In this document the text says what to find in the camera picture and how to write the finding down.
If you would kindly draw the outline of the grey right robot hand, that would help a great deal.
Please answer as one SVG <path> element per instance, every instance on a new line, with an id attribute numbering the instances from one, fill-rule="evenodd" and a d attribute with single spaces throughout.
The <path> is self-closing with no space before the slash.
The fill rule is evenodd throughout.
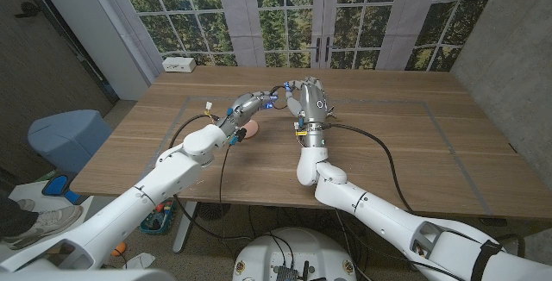
<path id="1" fill-rule="evenodd" d="M 329 112 L 318 78 L 284 82 L 287 108 L 298 118 L 295 133 L 303 147 L 325 147 L 323 124 Z"/>

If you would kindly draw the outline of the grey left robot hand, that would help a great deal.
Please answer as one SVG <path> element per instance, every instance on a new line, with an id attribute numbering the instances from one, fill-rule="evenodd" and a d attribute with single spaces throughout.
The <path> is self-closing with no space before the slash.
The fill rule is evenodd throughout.
<path id="1" fill-rule="evenodd" d="M 269 109 L 278 99 L 278 93 L 269 91 L 249 92 L 239 96 L 216 125 L 224 132 L 228 140 L 242 126 L 248 123 L 252 116 L 260 110 Z"/>

